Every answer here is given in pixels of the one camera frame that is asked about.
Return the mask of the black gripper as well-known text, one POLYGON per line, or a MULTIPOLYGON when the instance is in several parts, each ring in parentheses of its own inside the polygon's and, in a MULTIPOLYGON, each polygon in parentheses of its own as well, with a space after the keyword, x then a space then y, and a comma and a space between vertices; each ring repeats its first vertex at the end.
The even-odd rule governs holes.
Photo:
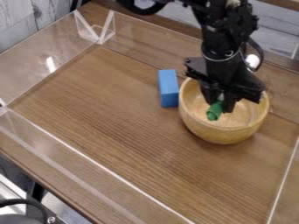
POLYGON ((186 75, 201 83, 201 91, 210 105, 218 100, 219 95, 225 94, 225 113, 234 112, 241 99, 261 102, 266 85, 249 68, 242 51, 237 51, 225 59, 213 58, 207 54, 189 57, 185 65, 186 75))

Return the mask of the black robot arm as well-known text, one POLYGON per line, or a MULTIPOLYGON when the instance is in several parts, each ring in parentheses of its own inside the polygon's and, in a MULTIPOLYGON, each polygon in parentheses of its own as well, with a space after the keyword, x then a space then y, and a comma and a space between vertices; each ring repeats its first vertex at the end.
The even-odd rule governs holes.
POLYGON ((181 1, 191 8, 201 25, 201 56, 185 60, 186 75, 201 84, 209 104, 218 103, 225 113, 234 111, 237 102, 246 99, 261 102, 266 85, 255 76, 265 52, 251 38, 259 17, 249 0, 151 0, 147 8, 137 0, 117 0, 133 13, 150 16, 169 3, 181 1))

